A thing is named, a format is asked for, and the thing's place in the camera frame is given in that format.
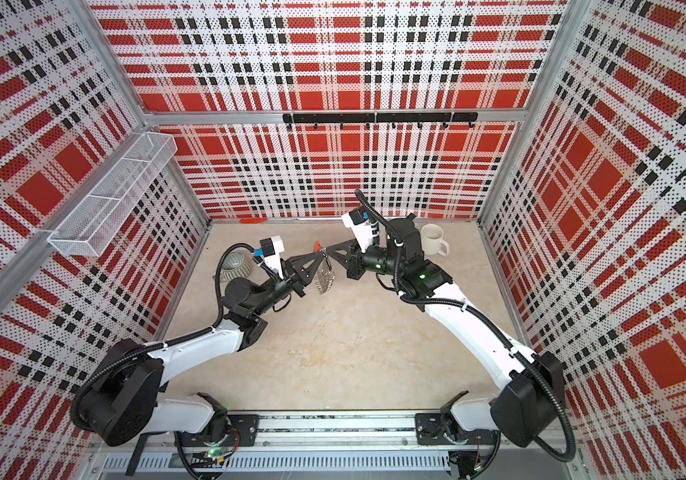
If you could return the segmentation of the key organizer with red handle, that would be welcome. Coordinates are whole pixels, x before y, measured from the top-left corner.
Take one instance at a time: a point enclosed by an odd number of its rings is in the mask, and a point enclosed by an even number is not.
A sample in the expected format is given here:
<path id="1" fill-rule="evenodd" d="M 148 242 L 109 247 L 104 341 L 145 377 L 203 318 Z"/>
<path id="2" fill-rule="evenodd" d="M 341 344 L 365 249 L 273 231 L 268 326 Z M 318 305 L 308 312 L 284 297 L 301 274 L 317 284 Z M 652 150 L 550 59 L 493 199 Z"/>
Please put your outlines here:
<path id="1" fill-rule="evenodd" d="M 320 295 L 327 293 L 333 286 L 335 274 L 333 271 L 332 261 L 326 253 L 326 249 L 317 241 L 314 245 L 315 252 L 322 253 L 322 261 L 317 269 L 314 281 Z"/>

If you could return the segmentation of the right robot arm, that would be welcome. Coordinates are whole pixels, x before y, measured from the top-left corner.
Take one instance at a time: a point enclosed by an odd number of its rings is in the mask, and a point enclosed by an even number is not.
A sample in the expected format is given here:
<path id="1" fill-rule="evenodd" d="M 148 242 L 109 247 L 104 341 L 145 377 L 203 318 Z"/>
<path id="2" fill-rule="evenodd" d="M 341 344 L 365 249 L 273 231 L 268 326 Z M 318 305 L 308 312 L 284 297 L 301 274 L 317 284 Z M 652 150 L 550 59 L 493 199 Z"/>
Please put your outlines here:
<path id="1" fill-rule="evenodd" d="M 569 463 L 577 441 L 565 406 L 562 363 L 538 354 L 505 333 L 462 292 L 453 278 L 426 257 L 413 215 L 386 219 L 355 192 L 360 205 L 343 215 L 355 237 L 327 247 L 351 279 L 372 272 L 388 276 L 389 291 L 449 330 L 485 368 L 497 392 L 491 398 L 464 391 L 441 409 L 446 439 L 464 443 L 477 430 L 494 432 L 498 441 L 519 447 L 537 444 L 554 459 Z"/>

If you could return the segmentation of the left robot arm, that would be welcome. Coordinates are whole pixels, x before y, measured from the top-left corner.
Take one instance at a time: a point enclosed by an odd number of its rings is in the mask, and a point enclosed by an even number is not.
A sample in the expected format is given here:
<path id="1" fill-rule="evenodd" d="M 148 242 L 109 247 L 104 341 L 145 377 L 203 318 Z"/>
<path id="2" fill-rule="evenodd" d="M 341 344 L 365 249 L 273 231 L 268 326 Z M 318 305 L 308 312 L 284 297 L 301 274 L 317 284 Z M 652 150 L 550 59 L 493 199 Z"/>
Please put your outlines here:
<path id="1" fill-rule="evenodd" d="M 241 440 L 227 408 L 211 395 L 174 397 L 164 388 L 175 377 L 220 356 L 254 345 L 267 327 L 263 314 L 292 295 L 303 296 L 327 255 L 323 250 L 283 260 L 275 239 L 246 250 L 268 275 L 257 284 L 243 277 L 217 281 L 216 319 L 201 330 L 167 341 L 115 344 L 77 390 L 69 416 L 74 426 L 99 435 L 109 446 L 152 435 L 173 433 L 178 448 L 189 436 L 212 446 Z"/>

